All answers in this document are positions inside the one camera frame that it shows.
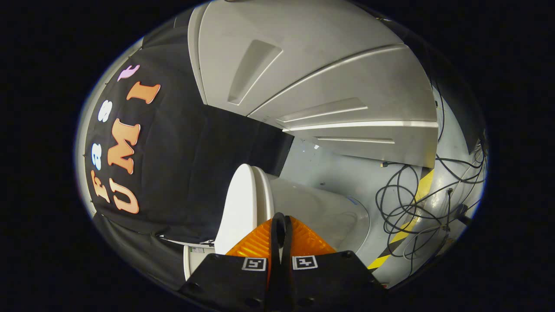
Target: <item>black cable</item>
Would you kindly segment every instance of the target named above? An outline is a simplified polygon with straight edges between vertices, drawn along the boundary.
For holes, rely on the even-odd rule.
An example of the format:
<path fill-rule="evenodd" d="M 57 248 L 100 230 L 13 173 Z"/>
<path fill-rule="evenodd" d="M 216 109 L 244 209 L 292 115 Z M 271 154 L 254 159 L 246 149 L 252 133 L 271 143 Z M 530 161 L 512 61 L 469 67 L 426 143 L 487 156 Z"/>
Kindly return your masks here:
<path fill-rule="evenodd" d="M 482 168 L 483 161 L 484 161 L 485 157 L 486 157 L 486 156 L 484 155 L 483 158 L 482 158 L 482 163 L 481 163 L 480 166 L 478 167 L 478 168 L 480 168 L 480 171 L 481 171 L 481 168 Z M 477 177 L 477 176 L 480 175 L 479 172 L 478 172 L 478 174 L 473 175 L 473 176 L 471 176 L 471 177 L 469 177 L 469 178 L 462 179 L 462 178 L 460 178 L 458 175 L 456 175 L 456 174 L 455 174 L 455 173 L 443 162 L 443 160 L 442 160 L 443 158 L 441 158 L 438 154 L 436 154 L 436 159 L 440 161 L 440 163 L 443 165 L 443 167 L 445 167 L 445 169 L 447 169 L 447 171 L 449 171 L 449 173 L 451 173 L 451 175 L 452 175 L 453 177 L 455 177 L 457 180 L 459 180 L 459 181 L 461 181 L 461 182 L 463 182 L 463 183 L 467 183 L 467 184 L 478 184 L 478 183 L 482 183 L 482 182 L 485 181 L 485 180 L 482 180 L 482 181 L 476 180 L 476 181 L 474 181 L 474 182 L 470 182 L 470 180 L 472 180 L 472 179 L 474 179 L 475 177 Z"/>
<path fill-rule="evenodd" d="M 436 87 L 437 87 L 437 93 L 440 94 L 441 112 L 442 112 L 442 115 L 443 115 L 443 121 L 441 122 L 440 137 L 437 139 L 437 141 L 439 142 L 441 140 L 441 136 L 443 135 L 443 130 L 445 129 L 445 109 L 443 107 L 443 98 L 441 97 L 440 84 L 439 84 L 439 82 L 437 82 L 437 80 L 436 80 Z"/>
<path fill-rule="evenodd" d="M 476 168 L 476 169 L 480 168 L 480 165 L 473 165 L 469 162 L 465 162 L 464 160 L 451 159 L 451 158 L 439 158 L 439 157 L 436 157 L 436 160 L 446 160 L 446 161 L 449 161 L 449 162 L 463 163 L 465 165 L 469 165 L 470 167 L 473 167 L 473 168 Z"/>
<path fill-rule="evenodd" d="M 420 250 L 421 248 L 423 248 L 423 247 L 431 240 L 431 238 L 433 238 L 433 236 L 440 230 L 440 227 L 443 225 L 443 223 L 441 222 L 441 219 L 447 218 L 446 225 L 447 225 L 447 229 L 448 229 L 448 224 L 449 224 L 450 222 L 453 222 L 453 221 L 456 219 L 456 217 L 455 217 L 455 218 L 453 218 L 452 220 L 450 220 L 451 214 L 460 213 L 460 210 L 459 210 L 458 208 L 455 209 L 454 211 L 451 211 L 451 194 L 449 194 L 449 195 L 450 195 L 450 196 L 449 196 L 450 198 L 449 198 L 449 202 L 448 202 L 448 212 L 447 212 L 446 215 L 441 216 L 441 217 L 435 216 L 434 214 L 430 213 L 428 210 L 426 210 L 426 209 L 424 209 L 423 207 L 421 207 L 419 204 L 422 203 L 424 200 L 428 199 L 429 197 L 435 195 L 437 192 L 440 192 L 440 191 L 442 191 L 442 190 L 444 190 L 444 189 L 446 189 L 446 188 L 448 188 L 448 187 L 451 187 L 451 186 L 453 186 L 453 185 L 455 185 L 455 184 L 458 184 L 458 183 L 460 183 L 460 182 L 462 182 L 462 181 L 469 182 L 472 178 L 476 178 L 475 181 L 469 182 L 470 184 L 473 184 L 473 186 L 472 186 L 472 188 L 471 188 L 471 191 L 467 194 L 467 196 L 466 196 L 465 199 L 463 200 L 463 202 L 464 202 L 464 201 L 468 198 L 468 196 L 470 196 L 470 194 L 472 193 L 472 189 L 474 188 L 474 186 L 475 186 L 477 183 L 483 182 L 483 181 L 480 181 L 480 182 L 479 182 L 479 181 L 478 181 L 478 177 L 479 177 L 479 175 L 480 175 L 480 173 L 481 173 L 481 171 L 482 171 L 482 169 L 483 169 L 483 163 L 484 163 L 485 157 L 486 157 L 485 155 L 486 155 L 486 154 L 484 153 L 484 154 L 483 154 L 483 158 L 482 158 L 481 165 L 480 165 L 480 166 L 477 166 L 478 168 L 480 168 L 480 171 L 478 172 L 477 175 L 474 175 L 474 176 L 472 176 L 472 177 L 470 177 L 470 178 L 467 178 L 467 179 L 459 178 L 459 181 L 453 182 L 453 183 L 450 183 L 450 184 L 447 184 L 447 185 L 445 185 L 444 187 L 442 187 L 442 188 L 440 188 L 440 189 L 438 189 L 438 190 L 432 192 L 431 194 L 428 194 L 428 195 L 422 197 L 422 198 L 419 199 L 419 200 L 416 200 L 416 192 L 413 193 L 413 192 L 410 191 L 408 188 L 404 187 L 403 185 L 400 185 L 400 175 L 401 175 L 401 173 L 402 173 L 404 170 L 406 170 L 407 168 L 411 168 L 411 170 L 413 171 L 413 174 L 415 175 L 415 178 L 416 178 L 416 180 L 417 180 L 417 187 L 416 187 L 416 190 L 418 190 L 418 183 L 419 183 L 418 175 L 417 175 L 416 171 L 414 170 L 414 168 L 413 168 L 412 166 L 406 165 L 406 164 L 405 164 L 400 170 L 398 170 L 398 171 L 389 179 L 389 181 L 387 182 L 387 184 L 386 184 L 384 187 L 380 188 L 380 189 L 376 192 L 375 202 L 376 202 L 376 206 L 377 206 L 378 210 L 380 211 L 380 214 L 381 214 L 382 218 L 384 219 L 384 226 L 383 226 L 384 232 L 388 234 L 388 237 L 387 237 L 387 248 L 388 248 L 388 251 L 390 252 L 390 254 L 391 254 L 392 256 L 396 256 L 396 257 L 403 256 L 403 255 L 396 255 L 396 254 L 394 254 L 394 253 L 393 253 L 393 250 L 390 249 L 389 242 L 391 241 L 391 235 L 393 235 L 393 234 L 397 234 L 397 233 L 400 233 L 400 232 L 404 232 L 404 233 L 407 233 L 407 234 L 424 234 L 424 233 L 433 232 L 432 235 L 431 235 L 422 245 L 420 245 L 418 248 L 413 248 L 413 251 L 412 251 L 411 253 L 405 254 L 405 256 L 408 256 L 408 255 L 411 255 L 411 256 L 412 256 L 416 251 L 418 251 L 418 250 Z M 391 182 L 392 182 L 392 180 L 395 178 L 395 176 L 397 176 L 397 184 L 392 185 Z M 399 207 L 395 208 L 395 209 L 392 210 L 390 213 L 386 214 L 386 213 L 384 212 L 384 210 L 383 210 L 383 203 L 384 203 L 385 192 L 386 192 L 387 188 L 389 188 L 389 187 L 395 187 L 395 188 L 397 189 L 397 200 L 398 200 L 398 202 L 399 202 Z M 407 205 L 407 204 L 403 204 L 403 203 L 402 203 L 402 201 L 401 201 L 401 196 L 400 196 L 400 191 L 401 191 L 401 189 L 403 189 L 403 190 L 405 190 L 405 191 L 407 191 L 407 192 L 409 193 L 409 195 L 410 195 L 411 198 L 412 198 L 411 204 L 408 204 L 408 205 Z M 417 209 L 420 209 L 420 210 L 422 211 L 422 213 L 425 213 L 425 215 L 422 215 L 422 213 L 421 213 L 420 215 L 417 214 Z M 401 220 L 406 219 L 406 216 L 407 216 L 407 215 L 410 215 L 410 216 L 411 216 L 410 220 L 407 222 L 407 225 L 406 225 L 405 227 L 403 227 L 403 228 L 402 228 L 402 227 L 398 227 L 398 226 L 397 226 L 398 223 L 399 223 Z M 392 217 L 398 217 L 397 220 L 396 220 L 394 223 L 392 223 L 392 221 L 390 220 L 390 218 L 392 218 Z M 410 225 L 410 222 L 411 222 L 412 220 L 414 220 L 415 217 L 422 218 L 422 219 L 434 219 L 435 221 L 438 222 L 438 227 L 437 227 L 436 229 L 430 229 L 430 230 L 427 230 L 427 231 L 424 231 L 424 232 L 414 232 L 414 231 L 406 230 L 406 228 Z"/>
<path fill-rule="evenodd" d="M 415 244 L 412 246 L 412 250 L 413 250 L 413 251 L 414 251 L 414 249 L 416 248 L 416 241 L 417 241 L 417 240 L 418 240 L 418 236 L 415 237 Z M 414 260 L 414 258 L 415 258 L 415 256 L 412 255 L 412 256 L 411 256 L 411 271 L 408 272 L 407 278 L 408 278 L 409 276 L 411 276 L 411 274 L 412 274 L 412 261 Z"/>

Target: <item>black screw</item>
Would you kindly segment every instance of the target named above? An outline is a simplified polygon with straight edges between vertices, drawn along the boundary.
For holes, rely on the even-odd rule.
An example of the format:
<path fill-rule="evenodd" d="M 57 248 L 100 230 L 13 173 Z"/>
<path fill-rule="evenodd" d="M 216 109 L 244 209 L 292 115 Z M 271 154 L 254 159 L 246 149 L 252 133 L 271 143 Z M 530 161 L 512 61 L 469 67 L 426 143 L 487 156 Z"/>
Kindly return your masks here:
<path fill-rule="evenodd" d="M 301 298 L 299 299 L 299 301 L 297 301 L 297 304 L 299 306 L 302 306 L 303 308 L 306 308 L 307 306 L 311 306 L 314 303 L 314 298 L 308 297 L 308 298 Z"/>
<path fill-rule="evenodd" d="M 245 299 L 245 304 L 247 306 L 249 306 L 250 308 L 259 308 L 260 303 L 262 303 L 262 300 L 260 300 L 258 298 L 247 298 L 247 299 Z"/>
<path fill-rule="evenodd" d="M 192 293 L 202 293 L 203 292 L 203 289 L 197 283 L 190 283 L 189 285 L 187 285 L 187 287 L 189 288 L 189 290 Z"/>

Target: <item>label sticker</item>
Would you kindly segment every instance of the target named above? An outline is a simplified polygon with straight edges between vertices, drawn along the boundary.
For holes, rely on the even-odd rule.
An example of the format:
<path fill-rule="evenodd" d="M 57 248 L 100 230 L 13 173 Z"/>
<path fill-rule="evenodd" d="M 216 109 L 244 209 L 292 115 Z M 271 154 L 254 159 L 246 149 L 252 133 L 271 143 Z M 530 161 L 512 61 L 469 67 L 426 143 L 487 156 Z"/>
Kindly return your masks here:
<path fill-rule="evenodd" d="M 265 271 L 266 258 L 245 258 L 242 270 L 245 271 Z"/>
<path fill-rule="evenodd" d="M 316 263 L 315 256 L 294 256 L 293 257 L 294 270 L 316 269 L 317 267 L 318 267 L 318 263 Z"/>
<path fill-rule="evenodd" d="M 204 248 L 201 247 L 189 247 L 189 252 L 204 254 Z"/>

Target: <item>pink letter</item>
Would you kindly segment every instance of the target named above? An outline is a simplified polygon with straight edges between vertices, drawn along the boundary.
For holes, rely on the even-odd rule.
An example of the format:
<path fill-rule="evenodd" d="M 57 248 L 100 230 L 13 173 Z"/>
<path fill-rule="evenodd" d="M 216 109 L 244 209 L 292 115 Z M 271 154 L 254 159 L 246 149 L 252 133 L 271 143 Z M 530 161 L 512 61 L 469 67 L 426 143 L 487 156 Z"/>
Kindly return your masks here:
<path fill-rule="evenodd" d="M 133 65 L 130 65 L 127 69 L 123 70 L 121 74 L 119 74 L 118 81 L 119 81 L 120 79 L 122 79 L 122 78 L 125 79 L 125 78 L 129 78 L 129 77 L 133 76 L 133 74 L 134 74 L 134 73 L 137 71 L 137 69 L 139 69 L 139 67 L 140 67 L 140 65 L 137 65 L 137 66 L 135 66 L 135 68 L 130 69 L 131 66 L 133 66 Z"/>

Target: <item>white panel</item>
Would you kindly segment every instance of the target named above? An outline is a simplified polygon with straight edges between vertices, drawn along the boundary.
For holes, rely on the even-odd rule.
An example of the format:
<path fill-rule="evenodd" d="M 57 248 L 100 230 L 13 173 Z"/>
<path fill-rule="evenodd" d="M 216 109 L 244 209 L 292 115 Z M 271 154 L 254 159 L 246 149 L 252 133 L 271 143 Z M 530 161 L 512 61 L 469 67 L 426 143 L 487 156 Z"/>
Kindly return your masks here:
<path fill-rule="evenodd" d="M 437 122 L 353 122 L 283 131 L 343 155 L 430 168 L 435 162 Z"/>
<path fill-rule="evenodd" d="M 387 27 L 347 1 L 213 1 L 199 33 L 206 102 L 248 115 L 332 62 L 400 43 Z"/>
<path fill-rule="evenodd" d="M 204 104 L 206 104 L 206 95 L 204 94 L 203 79 L 202 79 L 202 75 L 200 74 L 199 32 L 200 32 L 200 22 L 203 19 L 203 15 L 207 7 L 208 7 L 208 3 L 204 3 L 193 10 L 191 17 L 189 19 L 189 28 L 187 29 L 187 43 L 189 45 L 189 57 L 191 58 L 191 65 L 193 66 L 193 74 L 195 75 L 196 85 L 199 88 L 200 97 L 203 99 Z"/>
<path fill-rule="evenodd" d="M 327 66 L 277 94 L 249 117 L 279 128 L 437 119 L 426 73 L 404 44 Z"/>

